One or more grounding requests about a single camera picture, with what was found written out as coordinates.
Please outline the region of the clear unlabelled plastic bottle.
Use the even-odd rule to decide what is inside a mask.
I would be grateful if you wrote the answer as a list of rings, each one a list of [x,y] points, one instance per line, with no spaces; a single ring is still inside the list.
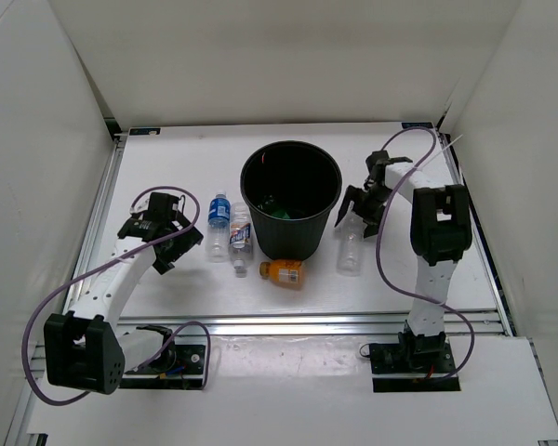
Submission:
[[[340,225],[340,245],[337,262],[338,273],[355,277],[361,274],[361,245],[363,220],[349,211]]]

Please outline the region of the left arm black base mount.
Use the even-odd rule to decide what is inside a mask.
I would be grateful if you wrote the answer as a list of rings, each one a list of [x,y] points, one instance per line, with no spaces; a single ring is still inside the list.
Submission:
[[[203,331],[206,342],[179,344],[187,328]],[[212,339],[199,321],[188,321],[172,330],[163,325],[142,325],[118,338],[125,357],[119,387],[147,390],[203,390],[209,376]]]

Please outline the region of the green plastic soda bottle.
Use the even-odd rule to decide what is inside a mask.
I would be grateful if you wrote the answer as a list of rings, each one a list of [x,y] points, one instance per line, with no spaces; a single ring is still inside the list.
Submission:
[[[279,219],[290,219],[291,216],[287,209],[280,204],[273,195],[265,196],[257,205],[257,208],[264,214]]]

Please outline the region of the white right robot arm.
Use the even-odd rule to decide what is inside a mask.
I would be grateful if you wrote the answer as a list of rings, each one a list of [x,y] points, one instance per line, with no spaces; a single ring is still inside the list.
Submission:
[[[363,235],[381,242],[387,212],[399,195],[411,204],[410,243],[417,256],[416,288],[413,292],[388,286],[414,299],[386,362],[402,363],[418,372],[436,364],[445,353],[444,315],[452,275],[472,245],[469,193],[461,185],[445,185],[420,172],[407,157],[391,157],[385,150],[365,160],[368,177],[361,188],[346,189],[337,221],[355,214],[365,224]]]

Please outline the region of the blue label plastic bottle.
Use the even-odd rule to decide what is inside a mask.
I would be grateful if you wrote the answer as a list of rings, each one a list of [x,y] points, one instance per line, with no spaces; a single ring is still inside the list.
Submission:
[[[211,262],[223,262],[228,257],[230,210],[226,192],[218,191],[207,215],[206,256]]]

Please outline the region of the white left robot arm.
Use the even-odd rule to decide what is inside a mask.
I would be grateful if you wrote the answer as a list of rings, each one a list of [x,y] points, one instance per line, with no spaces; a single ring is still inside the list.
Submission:
[[[96,274],[66,314],[52,314],[44,325],[48,382],[108,395],[128,371],[172,369],[177,351],[171,330],[145,325],[117,335],[115,328],[145,272],[167,273],[203,239],[198,229],[185,231],[171,220],[127,220],[113,247],[116,263]]]

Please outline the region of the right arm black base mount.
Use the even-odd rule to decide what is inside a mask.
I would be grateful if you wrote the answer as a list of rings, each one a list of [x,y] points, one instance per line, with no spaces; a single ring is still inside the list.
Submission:
[[[461,391],[458,377],[444,379],[456,369],[448,342],[439,352],[412,356],[399,343],[367,343],[359,348],[370,361],[374,393],[421,393]]]

